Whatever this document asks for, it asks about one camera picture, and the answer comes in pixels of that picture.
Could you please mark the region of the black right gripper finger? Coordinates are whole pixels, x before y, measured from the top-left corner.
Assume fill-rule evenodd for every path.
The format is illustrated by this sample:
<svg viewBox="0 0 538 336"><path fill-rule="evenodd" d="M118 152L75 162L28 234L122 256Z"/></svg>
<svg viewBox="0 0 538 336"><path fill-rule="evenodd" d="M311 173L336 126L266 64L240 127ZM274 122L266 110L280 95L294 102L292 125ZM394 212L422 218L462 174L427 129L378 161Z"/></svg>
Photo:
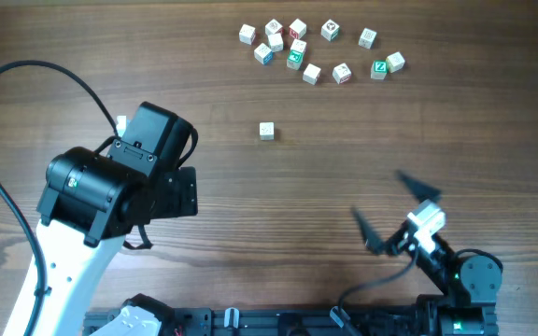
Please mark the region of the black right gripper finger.
<svg viewBox="0 0 538 336"><path fill-rule="evenodd" d="M352 207L351 213L358 224L366 249L374 255L382 254L384 252L384 242L379 234L373 229L372 225L358 208Z"/></svg>
<svg viewBox="0 0 538 336"><path fill-rule="evenodd" d="M419 203L425 201L438 203L441 201L442 191L440 189L420 181L401 170L396 172L396 176Z"/></svg>

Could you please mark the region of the white block red 6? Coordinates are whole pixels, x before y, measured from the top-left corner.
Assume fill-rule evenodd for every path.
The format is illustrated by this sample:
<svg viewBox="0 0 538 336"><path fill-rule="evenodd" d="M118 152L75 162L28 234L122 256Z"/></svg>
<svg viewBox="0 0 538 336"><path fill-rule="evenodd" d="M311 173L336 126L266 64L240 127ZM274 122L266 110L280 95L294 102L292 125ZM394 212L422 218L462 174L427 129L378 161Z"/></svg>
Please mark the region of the white block red 6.
<svg viewBox="0 0 538 336"><path fill-rule="evenodd" d="M352 72L346 63L336 65L333 69L333 78L337 84L342 84L352 77Z"/></svg>

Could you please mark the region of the white block red Y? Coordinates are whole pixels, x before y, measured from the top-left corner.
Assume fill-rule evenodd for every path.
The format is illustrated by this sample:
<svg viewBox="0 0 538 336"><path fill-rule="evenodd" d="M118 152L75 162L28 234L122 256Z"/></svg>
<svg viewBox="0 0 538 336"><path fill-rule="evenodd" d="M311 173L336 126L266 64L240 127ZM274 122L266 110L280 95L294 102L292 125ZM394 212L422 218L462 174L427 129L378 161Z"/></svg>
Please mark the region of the white block red Y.
<svg viewBox="0 0 538 336"><path fill-rule="evenodd" d="M311 85L316 85L319 81L321 69L312 63L309 63L303 72L303 81Z"/></svg>

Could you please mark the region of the white block green top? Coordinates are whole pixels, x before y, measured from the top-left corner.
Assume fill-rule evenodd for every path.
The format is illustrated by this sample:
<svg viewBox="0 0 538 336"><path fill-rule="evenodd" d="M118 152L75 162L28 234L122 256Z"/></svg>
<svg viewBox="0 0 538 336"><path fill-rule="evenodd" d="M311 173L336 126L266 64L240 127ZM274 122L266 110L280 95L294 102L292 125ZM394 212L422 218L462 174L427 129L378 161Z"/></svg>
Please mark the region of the white block green top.
<svg viewBox="0 0 538 336"><path fill-rule="evenodd" d="M302 65L304 54L297 50L291 50L287 58L287 67L298 71Z"/></svg>

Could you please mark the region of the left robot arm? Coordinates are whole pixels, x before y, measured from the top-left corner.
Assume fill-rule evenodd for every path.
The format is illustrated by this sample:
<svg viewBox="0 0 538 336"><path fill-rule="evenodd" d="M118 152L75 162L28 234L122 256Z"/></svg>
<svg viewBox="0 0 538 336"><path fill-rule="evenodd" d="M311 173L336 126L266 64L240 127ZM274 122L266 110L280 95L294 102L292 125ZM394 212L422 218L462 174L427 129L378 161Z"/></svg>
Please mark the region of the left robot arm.
<svg viewBox="0 0 538 336"><path fill-rule="evenodd" d="M34 257L6 335L74 335L127 235L154 219L198 212L196 172L185 166L198 132L177 114L142 103L121 137L100 150L55 157L37 205Z"/></svg>

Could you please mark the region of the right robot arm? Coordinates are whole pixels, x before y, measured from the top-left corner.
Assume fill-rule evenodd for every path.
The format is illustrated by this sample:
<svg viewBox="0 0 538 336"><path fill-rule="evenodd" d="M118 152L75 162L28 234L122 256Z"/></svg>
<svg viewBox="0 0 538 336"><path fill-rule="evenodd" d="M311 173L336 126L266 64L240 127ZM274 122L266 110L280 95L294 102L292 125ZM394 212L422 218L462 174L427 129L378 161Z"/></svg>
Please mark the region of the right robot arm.
<svg viewBox="0 0 538 336"><path fill-rule="evenodd" d="M386 241L386 254L408 254L441 291L417 297L416 335L497 335L495 306L502 262L475 248L453 250L439 235L447 221L439 205L441 190L402 171L396 175L418 207Z"/></svg>

